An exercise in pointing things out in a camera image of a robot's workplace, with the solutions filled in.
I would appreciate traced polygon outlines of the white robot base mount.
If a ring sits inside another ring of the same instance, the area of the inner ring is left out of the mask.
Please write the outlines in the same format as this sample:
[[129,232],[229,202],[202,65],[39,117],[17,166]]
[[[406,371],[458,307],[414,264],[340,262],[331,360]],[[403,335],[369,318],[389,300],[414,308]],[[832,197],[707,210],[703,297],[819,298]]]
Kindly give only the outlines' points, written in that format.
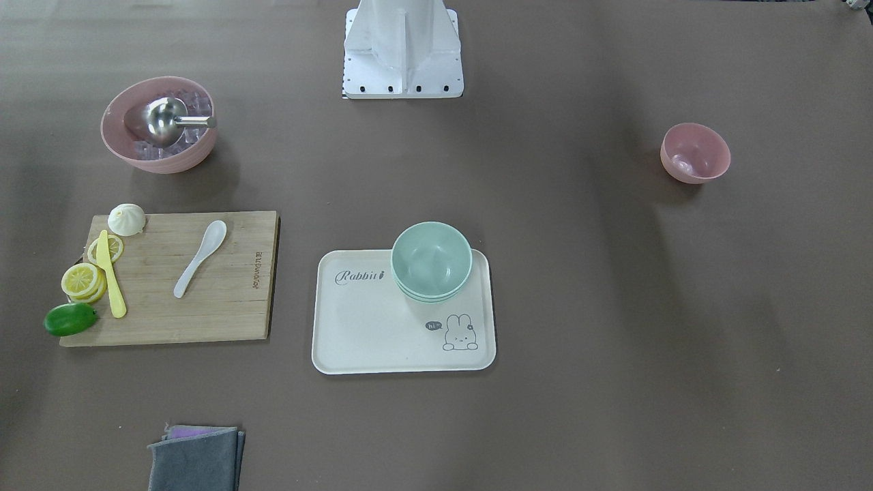
[[464,93],[458,14],[443,1],[361,1],[346,13],[344,49],[344,98]]

